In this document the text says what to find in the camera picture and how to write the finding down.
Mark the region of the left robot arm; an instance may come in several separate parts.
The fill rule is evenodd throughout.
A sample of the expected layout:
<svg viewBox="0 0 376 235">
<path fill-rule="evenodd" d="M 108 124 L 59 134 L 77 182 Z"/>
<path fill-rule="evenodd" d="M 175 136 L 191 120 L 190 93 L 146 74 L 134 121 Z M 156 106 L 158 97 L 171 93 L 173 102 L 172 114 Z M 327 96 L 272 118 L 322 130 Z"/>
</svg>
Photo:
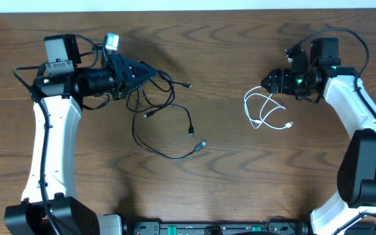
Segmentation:
<svg viewBox="0 0 376 235">
<path fill-rule="evenodd" d="M 12 234 L 122 234 L 121 217 L 97 215 L 78 200 L 74 183 L 76 133 L 84 97 L 124 99 L 156 74 L 153 67 L 117 53 L 119 37 L 92 46 L 96 65 L 82 66 L 78 36 L 44 39 L 47 62 L 27 89 L 34 103 L 32 165 L 21 202 L 5 210 Z"/>
</svg>

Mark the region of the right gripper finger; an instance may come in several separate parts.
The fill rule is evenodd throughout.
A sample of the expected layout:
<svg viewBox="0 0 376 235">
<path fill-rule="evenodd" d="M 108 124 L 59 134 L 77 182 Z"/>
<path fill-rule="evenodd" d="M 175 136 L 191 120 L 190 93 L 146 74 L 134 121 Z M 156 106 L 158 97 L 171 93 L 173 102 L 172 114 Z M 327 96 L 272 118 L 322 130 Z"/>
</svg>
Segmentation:
<svg viewBox="0 0 376 235">
<path fill-rule="evenodd" d="M 261 81 L 262 84 L 272 84 L 274 82 L 275 71 L 271 70 Z"/>
<path fill-rule="evenodd" d="M 271 94 L 277 94 L 278 86 L 274 80 L 263 80 L 261 86 Z"/>
</svg>

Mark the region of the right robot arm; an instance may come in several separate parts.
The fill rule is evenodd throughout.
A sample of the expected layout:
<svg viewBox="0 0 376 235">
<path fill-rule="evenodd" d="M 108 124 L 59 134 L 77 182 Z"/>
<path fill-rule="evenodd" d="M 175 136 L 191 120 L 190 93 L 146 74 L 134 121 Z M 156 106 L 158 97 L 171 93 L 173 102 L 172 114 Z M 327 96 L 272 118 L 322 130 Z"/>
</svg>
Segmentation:
<svg viewBox="0 0 376 235">
<path fill-rule="evenodd" d="M 317 94 L 334 109 L 350 138 L 337 172 L 337 191 L 294 232 L 344 234 L 359 220 L 376 217 L 376 104 L 360 72 L 341 64 L 337 38 L 312 40 L 310 54 L 297 44 L 286 56 L 291 67 L 271 70 L 261 86 L 296 99 Z"/>
</svg>

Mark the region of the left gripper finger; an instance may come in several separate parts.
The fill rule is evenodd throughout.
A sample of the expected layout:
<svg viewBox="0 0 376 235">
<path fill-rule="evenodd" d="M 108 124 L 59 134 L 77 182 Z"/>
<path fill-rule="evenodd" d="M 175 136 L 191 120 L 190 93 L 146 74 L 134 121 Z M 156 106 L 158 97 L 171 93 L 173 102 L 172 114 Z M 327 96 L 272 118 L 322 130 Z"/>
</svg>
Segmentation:
<svg viewBox="0 0 376 235">
<path fill-rule="evenodd" d="M 140 85 L 145 84 L 149 79 L 153 78 L 153 74 L 145 74 L 142 76 L 128 75 L 127 77 L 127 94 L 130 95 L 132 92 L 136 91 Z"/>
<path fill-rule="evenodd" d="M 125 77 L 152 77 L 156 70 L 148 65 L 123 58 L 124 76 Z"/>
</svg>

